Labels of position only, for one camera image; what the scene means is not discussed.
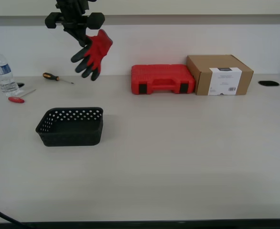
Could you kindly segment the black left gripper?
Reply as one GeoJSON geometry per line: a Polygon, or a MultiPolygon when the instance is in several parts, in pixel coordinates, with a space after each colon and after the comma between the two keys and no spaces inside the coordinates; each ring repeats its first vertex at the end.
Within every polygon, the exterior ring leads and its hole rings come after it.
{"type": "Polygon", "coordinates": [[[105,21],[105,16],[100,12],[93,12],[89,16],[64,15],[52,12],[45,19],[48,29],[55,29],[57,24],[62,24],[64,31],[75,38],[81,47],[91,45],[91,39],[86,35],[86,29],[98,30],[105,21]]]}

